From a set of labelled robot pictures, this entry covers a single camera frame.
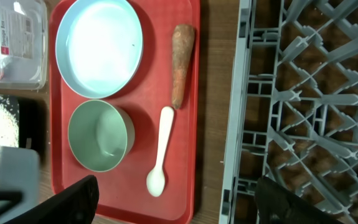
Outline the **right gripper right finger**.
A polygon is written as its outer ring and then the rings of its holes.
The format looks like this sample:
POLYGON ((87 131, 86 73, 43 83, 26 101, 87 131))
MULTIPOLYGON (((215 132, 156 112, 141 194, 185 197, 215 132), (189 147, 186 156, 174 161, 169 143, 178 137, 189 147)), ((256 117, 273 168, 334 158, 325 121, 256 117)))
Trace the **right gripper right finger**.
POLYGON ((255 203, 261 224, 341 224, 268 177, 260 177, 255 203))

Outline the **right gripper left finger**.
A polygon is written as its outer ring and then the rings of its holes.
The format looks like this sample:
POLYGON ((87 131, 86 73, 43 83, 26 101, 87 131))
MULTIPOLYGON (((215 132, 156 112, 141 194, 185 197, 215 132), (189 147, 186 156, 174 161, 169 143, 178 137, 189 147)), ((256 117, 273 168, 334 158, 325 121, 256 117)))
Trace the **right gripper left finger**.
POLYGON ((7 224, 91 223, 99 196, 97 178, 88 175, 7 224))

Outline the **light green bowl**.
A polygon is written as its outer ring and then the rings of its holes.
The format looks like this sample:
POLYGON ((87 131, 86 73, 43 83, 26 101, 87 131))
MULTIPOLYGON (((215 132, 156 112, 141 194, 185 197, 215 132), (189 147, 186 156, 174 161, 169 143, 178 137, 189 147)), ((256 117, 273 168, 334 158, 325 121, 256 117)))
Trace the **light green bowl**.
POLYGON ((93 172, 117 167, 134 146, 135 130, 127 112, 103 100, 77 106, 68 122, 73 156, 93 172))

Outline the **white plastic spoon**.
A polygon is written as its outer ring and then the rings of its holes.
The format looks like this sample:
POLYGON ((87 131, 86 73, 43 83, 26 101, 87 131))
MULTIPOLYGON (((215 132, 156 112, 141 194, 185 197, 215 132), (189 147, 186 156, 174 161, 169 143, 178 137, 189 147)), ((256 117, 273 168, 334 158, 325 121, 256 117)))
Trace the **white plastic spoon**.
POLYGON ((153 197, 159 197, 163 193, 165 187, 166 178, 163 171, 163 163, 170 138, 173 120, 174 110, 170 106, 165 106, 161 110, 159 119, 156 163, 146 178, 148 192, 153 197))

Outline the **large light blue plate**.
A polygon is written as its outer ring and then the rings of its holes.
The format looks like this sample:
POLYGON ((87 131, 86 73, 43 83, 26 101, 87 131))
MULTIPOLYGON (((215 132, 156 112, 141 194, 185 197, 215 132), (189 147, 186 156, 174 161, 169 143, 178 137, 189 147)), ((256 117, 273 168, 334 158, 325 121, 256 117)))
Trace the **large light blue plate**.
POLYGON ((106 98, 134 77, 143 54, 143 31, 128 1, 75 1, 55 40, 61 77, 78 95, 106 98))

